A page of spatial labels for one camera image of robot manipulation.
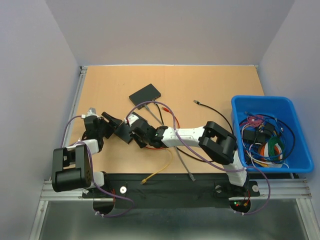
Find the wooden board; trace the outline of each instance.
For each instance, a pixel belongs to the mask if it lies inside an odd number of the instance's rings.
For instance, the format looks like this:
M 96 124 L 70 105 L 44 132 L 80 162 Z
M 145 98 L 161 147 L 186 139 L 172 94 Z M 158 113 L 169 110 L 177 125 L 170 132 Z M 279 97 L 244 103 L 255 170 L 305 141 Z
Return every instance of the wooden board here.
M 209 105 L 231 122 L 231 98 L 235 95 L 263 95 L 254 66 L 90 66 L 81 92 L 77 115 L 95 108 L 98 115 L 107 112 L 124 119 L 133 108 L 129 95 L 152 83 L 160 92 L 160 102 L 167 104 L 180 122 L 181 128 L 203 126 L 214 121 L 229 130 L 225 120 L 214 111 L 195 104 L 198 100 Z M 149 104 L 155 115 L 155 105 Z M 159 123 L 144 108 L 137 111 L 155 128 Z M 172 116 L 162 111 L 165 125 L 172 126 Z M 85 130 L 82 119 L 76 119 L 70 143 L 78 140 Z M 173 163 L 163 173 L 186 173 L 174 149 Z M 200 149 L 196 151 L 209 159 Z M 182 155 L 192 173 L 219 173 L 207 163 Z M 107 173 L 153 173 L 170 160 L 166 150 L 140 149 L 113 135 L 104 140 L 103 150 L 93 156 L 94 171 Z

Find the screw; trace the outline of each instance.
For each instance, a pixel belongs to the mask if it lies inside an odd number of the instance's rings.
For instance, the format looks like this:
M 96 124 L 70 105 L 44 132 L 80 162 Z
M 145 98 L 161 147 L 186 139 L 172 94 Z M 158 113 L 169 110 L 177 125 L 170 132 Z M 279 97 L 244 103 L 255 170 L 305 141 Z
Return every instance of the screw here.
M 127 192 L 127 188 L 125 186 L 120 187 L 120 193 L 125 194 Z
M 222 193 L 222 187 L 219 186 L 219 185 L 217 185 L 217 186 L 215 187 L 215 191 L 216 191 L 218 194 Z
M 257 192 L 259 192 L 259 187 L 258 187 L 257 185 L 253 185 L 253 186 L 252 186 L 252 190 L 253 190 L 255 193 L 257 193 Z

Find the blue plastic bin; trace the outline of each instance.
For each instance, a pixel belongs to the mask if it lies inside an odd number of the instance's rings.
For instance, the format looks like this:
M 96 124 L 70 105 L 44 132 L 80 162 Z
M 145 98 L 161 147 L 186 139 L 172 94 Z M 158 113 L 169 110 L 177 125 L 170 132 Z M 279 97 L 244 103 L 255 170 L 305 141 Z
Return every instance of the blue plastic bin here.
M 314 162 L 311 158 L 305 137 L 294 108 L 293 103 L 282 96 L 245 96 L 237 95 L 231 100 L 232 104 L 232 124 L 234 134 L 237 138 L 238 155 L 244 167 L 248 166 L 245 161 L 244 148 L 242 147 L 241 131 L 239 123 L 247 118 L 245 112 L 251 114 L 266 114 L 278 118 L 285 122 L 294 132 L 295 146 L 291 155 L 285 160 L 289 168 L 283 165 L 277 167 L 259 167 L 264 173 L 310 173 L 314 169 Z M 283 126 L 283 135 L 286 139 L 286 152 L 288 153 L 293 144 L 291 132 Z

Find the white wall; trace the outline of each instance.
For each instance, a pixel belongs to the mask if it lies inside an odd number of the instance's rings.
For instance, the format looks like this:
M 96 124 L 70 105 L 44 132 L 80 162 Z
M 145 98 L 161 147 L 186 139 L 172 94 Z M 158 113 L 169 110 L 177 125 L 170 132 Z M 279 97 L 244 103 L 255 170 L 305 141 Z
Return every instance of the white wall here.
M 0 239 L 28 239 L 79 77 L 44 0 L 1 1 Z
M 314 161 L 307 175 L 320 221 L 320 1 L 296 0 L 265 53 L 258 74 L 266 95 L 289 97 Z
M 258 64 L 294 0 L 46 0 L 80 65 Z

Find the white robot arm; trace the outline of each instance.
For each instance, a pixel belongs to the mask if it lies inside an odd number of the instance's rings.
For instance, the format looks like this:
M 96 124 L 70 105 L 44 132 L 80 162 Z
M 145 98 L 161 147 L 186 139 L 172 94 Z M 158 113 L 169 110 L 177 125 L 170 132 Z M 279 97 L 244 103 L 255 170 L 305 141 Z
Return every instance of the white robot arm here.
M 132 113 L 125 122 L 129 124 L 131 136 L 140 148 L 146 145 L 155 148 L 184 146 L 172 127 L 154 128 L 136 113 Z M 247 171 L 240 162 L 237 139 L 233 134 L 212 121 L 196 128 L 179 128 L 177 133 L 185 144 L 202 148 L 213 161 L 221 164 L 232 185 L 245 187 L 248 184 Z

